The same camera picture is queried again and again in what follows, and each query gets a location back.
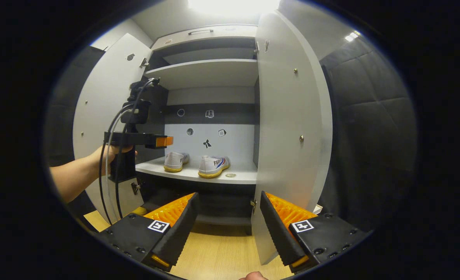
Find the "cabinet handle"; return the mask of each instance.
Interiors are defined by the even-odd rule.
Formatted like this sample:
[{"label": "cabinet handle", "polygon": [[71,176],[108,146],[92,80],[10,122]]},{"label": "cabinet handle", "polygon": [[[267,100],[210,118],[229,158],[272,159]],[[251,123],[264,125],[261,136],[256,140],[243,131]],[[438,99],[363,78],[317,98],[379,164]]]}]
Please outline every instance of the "cabinet handle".
[{"label": "cabinet handle", "polygon": [[207,30],[196,30],[196,31],[192,31],[192,32],[189,32],[189,35],[192,35],[192,33],[194,32],[199,32],[199,31],[207,31]]}]

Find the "hand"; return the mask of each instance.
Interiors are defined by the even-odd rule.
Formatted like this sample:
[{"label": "hand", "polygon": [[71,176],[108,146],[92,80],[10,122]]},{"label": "hand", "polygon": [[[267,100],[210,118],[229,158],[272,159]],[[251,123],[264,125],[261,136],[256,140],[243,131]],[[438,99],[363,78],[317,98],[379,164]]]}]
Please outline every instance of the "hand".
[{"label": "hand", "polygon": [[259,271],[254,271],[246,275],[245,278],[240,278],[239,280],[268,280],[263,277]]},{"label": "hand", "polygon": [[[128,147],[124,147],[121,152],[129,152],[130,150],[132,150],[133,146],[128,146]],[[97,150],[95,150],[93,152],[93,154],[89,155],[89,159],[92,161],[93,165],[96,165],[98,167],[98,163],[100,162],[100,152],[102,151],[102,146],[98,147]],[[111,163],[112,161],[114,161],[114,158],[116,157],[116,155],[119,154],[119,147],[118,146],[113,146],[111,145],[111,147],[109,148],[109,162],[107,163],[108,166],[107,166],[107,170],[109,171],[109,174],[111,173]],[[106,159],[106,155],[107,155],[107,145],[105,145],[105,149],[104,149],[104,155],[103,155],[103,158],[102,158],[102,174],[105,175],[105,159]]]}]

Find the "round hole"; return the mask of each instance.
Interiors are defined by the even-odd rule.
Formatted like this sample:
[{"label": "round hole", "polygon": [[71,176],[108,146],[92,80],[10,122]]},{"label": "round hole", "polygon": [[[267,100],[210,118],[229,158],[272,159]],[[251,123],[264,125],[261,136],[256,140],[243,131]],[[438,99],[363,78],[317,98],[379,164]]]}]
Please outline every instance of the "round hole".
[{"label": "round hole", "polygon": [[322,254],[323,252],[325,252],[325,250],[323,248],[316,248],[315,250],[313,250],[313,253],[315,255]]}]

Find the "sneaker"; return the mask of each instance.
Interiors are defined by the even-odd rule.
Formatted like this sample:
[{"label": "sneaker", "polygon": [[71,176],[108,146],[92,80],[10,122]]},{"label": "sneaker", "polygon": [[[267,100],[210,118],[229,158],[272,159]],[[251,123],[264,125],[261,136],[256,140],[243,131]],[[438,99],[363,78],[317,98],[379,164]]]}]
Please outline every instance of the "sneaker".
[{"label": "sneaker", "polygon": [[182,171],[182,165],[189,162],[189,154],[186,152],[169,152],[164,160],[164,170],[168,172]]},{"label": "sneaker", "polygon": [[203,178],[214,178],[229,167],[230,160],[227,156],[203,156],[198,174]]}]

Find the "open cabinet door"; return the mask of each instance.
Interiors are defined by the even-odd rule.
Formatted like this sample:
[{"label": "open cabinet door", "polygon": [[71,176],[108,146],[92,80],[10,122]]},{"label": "open cabinet door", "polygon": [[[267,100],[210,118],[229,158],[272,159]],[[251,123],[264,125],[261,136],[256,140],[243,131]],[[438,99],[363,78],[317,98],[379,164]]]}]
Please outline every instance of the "open cabinet door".
[{"label": "open cabinet door", "polygon": [[330,162],[332,108],[320,63],[289,20],[279,12],[262,14],[256,42],[260,161],[251,223],[260,262],[267,264],[277,253],[260,210],[261,191],[314,210]]},{"label": "open cabinet door", "polygon": [[[88,76],[76,106],[73,123],[73,148],[75,158],[82,158],[94,152],[104,141],[104,131],[109,129],[112,119],[121,109],[130,94],[129,86],[140,81],[145,68],[139,67],[144,58],[149,60],[152,51],[138,39],[125,34],[100,58]],[[123,130],[118,122],[116,131]],[[102,177],[105,186],[106,177]],[[103,218],[105,216],[98,180],[86,193]],[[134,195],[127,183],[121,183],[119,198],[122,212],[130,212],[143,203],[140,194]],[[104,187],[104,202],[111,221],[119,219],[116,206],[116,191],[109,181],[109,192]]]}]

